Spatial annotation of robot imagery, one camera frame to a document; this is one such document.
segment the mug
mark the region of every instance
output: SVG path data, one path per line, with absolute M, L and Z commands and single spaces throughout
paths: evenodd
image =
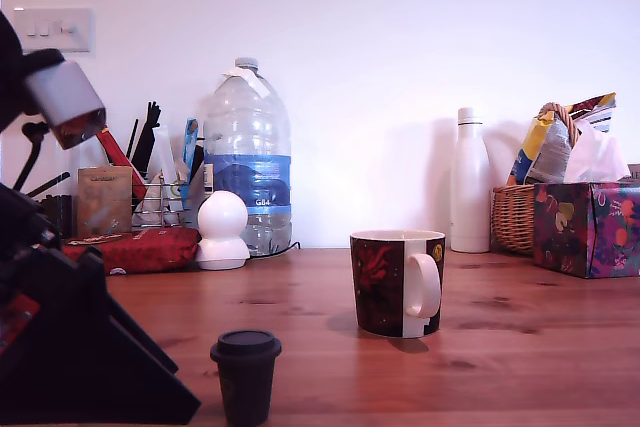
M 351 235 L 358 325 L 387 337 L 438 330 L 444 269 L 441 232 L 371 230 Z

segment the light switch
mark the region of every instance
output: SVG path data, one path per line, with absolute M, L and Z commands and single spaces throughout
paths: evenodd
M 13 12 L 23 50 L 54 48 L 62 52 L 89 52 L 93 36 L 91 9 L 28 9 Z
M 27 23 L 27 35 L 29 37 L 35 37 L 35 35 L 38 33 L 37 29 L 36 29 L 36 22 L 32 21 L 32 22 L 28 22 Z
M 45 20 L 41 22 L 38 26 L 38 34 L 40 37 L 48 37 L 49 36 L 49 21 Z

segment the black lid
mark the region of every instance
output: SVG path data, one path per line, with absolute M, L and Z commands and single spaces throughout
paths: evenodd
M 260 361 L 275 358 L 282 352 L 282 344 L 271 332 L 262 330 L 236 330 L 222 334 L 211 347 L 211 359 Z

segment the white bottle cap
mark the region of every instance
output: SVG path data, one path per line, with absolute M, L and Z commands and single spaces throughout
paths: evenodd
M 258 69 L 258 60 L 253 57 L 238 57 L 236 59 L 236 67 Z
M 458 109 L 458 125 L 462 124 L 481 124 L 482 117 L 473 107 L 463 107 Z

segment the white mug handle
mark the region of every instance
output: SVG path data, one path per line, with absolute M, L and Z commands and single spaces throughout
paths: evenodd
M 433 317 L 440 308 L 440 275 L 435 260 L 428 254 L 409 256 L 404 270 L 404 309 L 419 319 Z

